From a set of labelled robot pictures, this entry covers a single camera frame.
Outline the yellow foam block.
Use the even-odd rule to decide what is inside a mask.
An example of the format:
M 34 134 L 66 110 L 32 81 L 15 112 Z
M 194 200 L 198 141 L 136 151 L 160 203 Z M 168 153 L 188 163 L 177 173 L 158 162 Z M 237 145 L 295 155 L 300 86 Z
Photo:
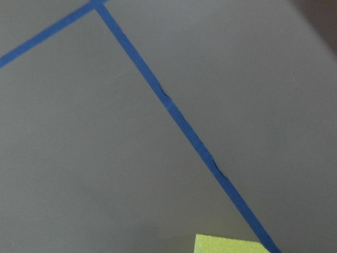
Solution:
M 259 242 L 196 234 L 194 253 L 268 253 Z

